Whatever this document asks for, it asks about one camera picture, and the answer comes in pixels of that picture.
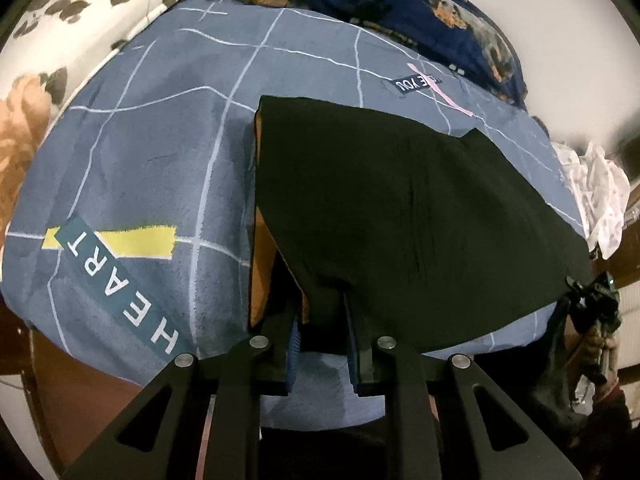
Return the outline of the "right hand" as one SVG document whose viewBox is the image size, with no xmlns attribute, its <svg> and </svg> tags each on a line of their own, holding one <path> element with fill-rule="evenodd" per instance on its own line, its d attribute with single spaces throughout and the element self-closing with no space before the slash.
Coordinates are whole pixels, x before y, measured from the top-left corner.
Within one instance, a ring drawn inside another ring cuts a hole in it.
<svg viewBox="0 0 640 480">
<path fill-rule="evenodd" d="M 602 402 L 618 385 L 618 339 L 599 325 L 582 340 L 582 374 L 594 385 L 594 403 Z"/>
</svg>

